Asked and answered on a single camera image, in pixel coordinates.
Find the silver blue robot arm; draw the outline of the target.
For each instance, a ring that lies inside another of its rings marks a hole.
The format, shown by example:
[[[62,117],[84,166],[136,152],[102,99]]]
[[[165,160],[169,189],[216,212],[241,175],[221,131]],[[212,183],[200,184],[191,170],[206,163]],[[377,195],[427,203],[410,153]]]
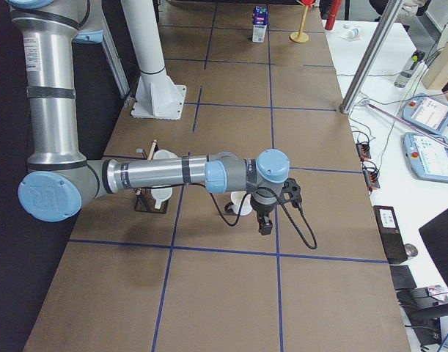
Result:
[[[201,183],[212,194],[245,191],[259,231],[272,230],[271,211],[282,203],[289,158],[275,149],[255,159],[232,153],[158,160],[90,161],[78,148],[72,43],[98,42],[105,24],[100,1],[11,1],[21,30],[34,152],[18,187],[27,213],[47,222],[64,221],[92,200],[123,189]]]

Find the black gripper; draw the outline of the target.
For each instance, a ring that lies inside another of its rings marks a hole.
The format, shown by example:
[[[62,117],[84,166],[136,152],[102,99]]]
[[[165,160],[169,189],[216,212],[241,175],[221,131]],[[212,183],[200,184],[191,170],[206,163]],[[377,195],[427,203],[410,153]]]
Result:
[[[270,191],[257,190],[251,195],[251,206],[257,213],[259,234],[270,235],[273,229],[273,222],[264,218],[268,218],[275,208],[276,197]]]

